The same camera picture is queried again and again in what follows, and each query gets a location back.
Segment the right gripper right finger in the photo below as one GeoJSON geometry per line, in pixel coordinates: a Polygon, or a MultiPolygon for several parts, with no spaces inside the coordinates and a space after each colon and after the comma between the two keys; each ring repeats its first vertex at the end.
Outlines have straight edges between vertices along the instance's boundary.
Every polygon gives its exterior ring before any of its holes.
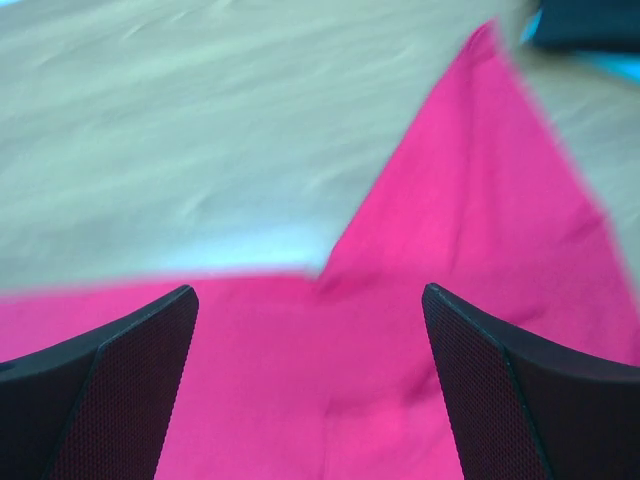
{"type": "Polygon", "coordinates": [[[638,478],[637,367],[530,333],[435,283],[422,307],[465,478],[638,478]]]}

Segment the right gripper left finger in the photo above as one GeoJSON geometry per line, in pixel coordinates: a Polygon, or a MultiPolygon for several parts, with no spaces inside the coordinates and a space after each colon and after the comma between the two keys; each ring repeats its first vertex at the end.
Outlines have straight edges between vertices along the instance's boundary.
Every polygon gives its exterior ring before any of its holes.
{"type": "Polygon", "coordinates": [[[2,478],[153,478],[198,309],[195,290],[184,285],[2,363],[2,478]]]}

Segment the magenta t shirt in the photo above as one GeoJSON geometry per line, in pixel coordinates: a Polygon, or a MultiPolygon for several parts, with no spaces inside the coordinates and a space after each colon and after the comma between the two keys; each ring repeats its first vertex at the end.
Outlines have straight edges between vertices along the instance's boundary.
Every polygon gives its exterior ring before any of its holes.
{"type": "Polygon", "coordinates": [[[201,275],[3,298],[1,365],[187,285],[194,335],[151,479],[467,479],[426,330],[435,283],[639,370],[608,218],[476,30],[317,275],[201,275]]]}

